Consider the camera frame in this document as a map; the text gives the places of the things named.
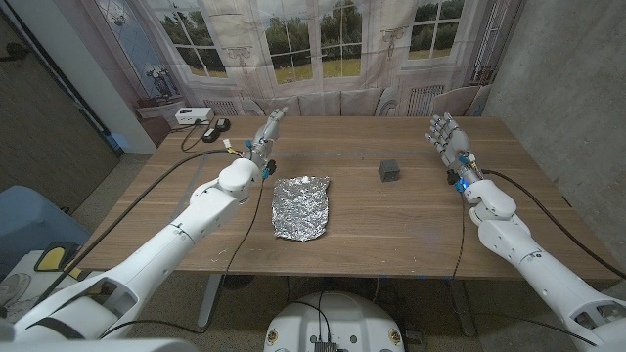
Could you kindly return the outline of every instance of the crumpled aluminum foil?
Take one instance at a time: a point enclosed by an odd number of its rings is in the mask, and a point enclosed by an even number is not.
[[[328,176],[276,181],[272,200],[274,235],[303,242],[322,236],[329,219],[326,188],[330,182]]]

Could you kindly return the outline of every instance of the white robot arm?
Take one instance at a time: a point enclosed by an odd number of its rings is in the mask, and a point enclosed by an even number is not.
[[[491,180],[484,179],[471,152],[468,135],[445,113],[431,121],[426,138],[441,153],[449,181],[475,204],[471,221],[480,242],[511,263],[571,332],[580,351],[621,351],[626,343],[626,302],[602,294],[555,259],[530,236],[515,214],[515,202]]]
[[[28,312],[14,326],[14,341],[97,339],[135,320],[194,245],[228,223],[248,200],[249,187],[273,173],[275,165],[268,157],[286,111],[275,110],[252,142],[247,142],[248,152],[217,179],[198,187],[190,206],[126,260],[63,289]],[[115,330],[105,339],[124,336],[129,329]]]

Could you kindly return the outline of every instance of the black charger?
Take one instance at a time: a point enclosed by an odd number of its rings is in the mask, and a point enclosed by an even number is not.
[[[228,131],[229,129],[231,129],[231,120],[229,120],[228,118],[218,119],[217,123],[215,123],[215,129],[220,132]]]
[[[202,141],[205,143],[213,143],[219,138],[219,131],[215,128],[209,128],[202,135]]]

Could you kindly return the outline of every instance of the wooden table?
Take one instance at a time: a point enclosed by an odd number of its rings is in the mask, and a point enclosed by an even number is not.
[[[222,137],[244,148],[266,117],[231,117]],[[585,245],[617,265],[601,242],[561,197],[514,135],[498,119],[459,117],[479,165],[501,171],[532,192]],[[520,275],[482,246],[477,228],[462,210],[461,196],[446,183],[438,153],[423,137],[424,117],[286,117],[272,157],[278,170],[266,180],[252,230],[233,259],[229,274],[447,278],[465,246],[459,279],[517,279]],[[95,235],[162,172],[189,154],[180,151],[186,133],[173,133],[158,148]],[[199,143],[194,151],[222,148],[221,141]],[[379,161],[396,159],[397,182],[382,183]],[[82,267],[108,269],[121,262],[179,214],[201,183],[217,177],[233,161],[212,154],[181,166],[157,186],[83,261]],[[274,182],[297,176],[330,176],[327,232],[315,241],[274,237],[271,203]],[[612,281],[616,276],[585,254],[521,191],[497,177],[496,184],[517,203],[517,214],[533,238],[581,278]],[[224,273],[244,238],[259,195],[236,218],[196,245],[178,270]]]

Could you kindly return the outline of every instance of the grass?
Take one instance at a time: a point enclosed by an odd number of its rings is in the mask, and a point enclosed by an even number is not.
[[[432,50],[432,56],[434,58],[441,58],[441,57],[445,57],[445,56],[450,56],[450,51],[451,50],[452,50],[452,48],[450,48],[450,49],[433,49]],[[429,50],[418,50],[418,51],[414,51],[414,52],[410,52],[409,53],[409,60],[428,59],[429,55],[430,55],[430,51]]]
[[[204,72],[203,69],[193,67],[193,66],[189,66],[189,69],[192,71],[192,74],[194,75],[206,76],[206,72]],[[228,75],[226,74],[226,72],[222,72],[222,71],[210,70],[208,74],[213,78],[228,78]]]
[[[346,77],[361,75],[361,59],[349,59],[343,61],[343,75],[341,75],[341,61],[334,60],[322,63],[322,71],[324,78],[330,77]],[[311,64],[297,66],[295,69],[291,67],[282,67],[274,69],[276,80],[279,84],[291,83],[304,79],[313,78],[313,67]]]
[[[361,59],[348,59],[343,61],[343,74],[341,74],[341,61],[334,60],[322,63],[324,78],[349,77],[361,75]]]
[[[295,69],[292,69],[291,67],[274,68],[274,73],[276,73],[276,80],[278,81],[278,84],[291,83],[313,78],[313,67],[311,64],[307,64],[297,66]]]

